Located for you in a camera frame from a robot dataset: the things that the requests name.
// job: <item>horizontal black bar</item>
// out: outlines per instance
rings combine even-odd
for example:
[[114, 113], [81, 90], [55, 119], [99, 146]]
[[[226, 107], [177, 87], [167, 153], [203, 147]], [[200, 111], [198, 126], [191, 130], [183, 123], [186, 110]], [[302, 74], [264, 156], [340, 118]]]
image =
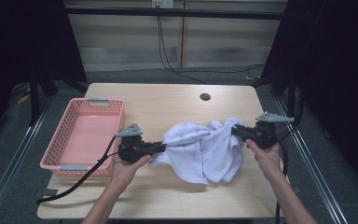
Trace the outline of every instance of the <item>horizontal black bar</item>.
[[145, 8], [145, 7], [23, 7], [32, 12], [53, 12], [82, 15], [121, 15], [121, 16], [161, 16], [161, 17], [197, 17], [197, 18], [228, 18], [254, 20], [281, 20], [283, 13], [196, 10], [176, 8]]

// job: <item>human arm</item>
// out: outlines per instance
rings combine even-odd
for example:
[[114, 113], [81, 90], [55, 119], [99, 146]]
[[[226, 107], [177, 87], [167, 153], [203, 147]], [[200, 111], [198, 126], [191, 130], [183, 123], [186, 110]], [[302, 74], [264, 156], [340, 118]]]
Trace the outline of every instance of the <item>human arm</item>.
[[268, 149], [260, 149], [252, 140], [246, 144], [254, 154], [264, 177], [268, 180], [281, 206], [282, 212], [288, 224], [294, 223], [317, 223], [304, 204], [299, 200], [289, 182], [281, 170], [280, 151], [277, 143]]
[[133, 180], [136, 171], [150, 161], [150, 158], [149, 155], [146, 155], [136, 163], [128, 164], [122, 161], [118, 154], [113, 155], [114, 165], [111, 180], [82, 223], [105, 223], [118, 196], [126, 190]]

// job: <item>white cloth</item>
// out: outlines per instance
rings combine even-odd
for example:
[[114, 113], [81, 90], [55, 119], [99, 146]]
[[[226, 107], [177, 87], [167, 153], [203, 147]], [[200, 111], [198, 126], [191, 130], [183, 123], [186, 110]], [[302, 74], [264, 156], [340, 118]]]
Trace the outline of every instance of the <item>white cloth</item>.
[[156, 154], [149, 165], [168, 163], [180, 178], [190, 183], [230, 182], [243, 163], [244, 143], [231, 134], [234, 124], [244, 122], [230, 118], [225, 125], [217, 120], [207, 127], [190, 122], [177, 124], [164, 135], [165, 152]]

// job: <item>table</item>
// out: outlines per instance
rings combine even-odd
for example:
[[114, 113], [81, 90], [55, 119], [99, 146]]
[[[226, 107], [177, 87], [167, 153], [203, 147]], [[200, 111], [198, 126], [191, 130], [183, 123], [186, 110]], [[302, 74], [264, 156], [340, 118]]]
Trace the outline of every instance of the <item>table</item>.
[[[202, 93], [211, 96], [200, 99]], [[125, 102], [126, 121], [143, 130], [145, 141], [161, 141], [173, 125], [196, 122], [206, 125], [230, 117], [254, 126], [263, 113], [255, 89], [246, 86], [94, 83], [86, 98], [108, 97]], [[110, 218], [192, 219], [274, 217], [276, 198], [253, 152], [242, 149], [244, 163], [230, 183], [191, 184], [181, 180], [171, 166], [142, 167], [120, 195]], [[52, 175], [48, 189], [69, 189], [79, 177]], [[57, 201], [42, 203], [41, 218], [83, 218], [100, 196], [108, 177], [91, 177], [81, 187]]]

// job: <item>pink basket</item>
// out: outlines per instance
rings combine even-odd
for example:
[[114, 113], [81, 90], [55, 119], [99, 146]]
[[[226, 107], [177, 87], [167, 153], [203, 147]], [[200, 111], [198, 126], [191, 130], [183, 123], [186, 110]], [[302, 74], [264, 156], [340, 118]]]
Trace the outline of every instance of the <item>pink basket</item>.
[[[107, 99], [72, 99], [62, 116], [40, 167], [57, 175], [83, 175], [106, 151], [112, 137], [123, 128], [124, 103]], [[117, 151], [120, 138], [109, 150]], [[111, 175], [106, 160], [92, 175]]]

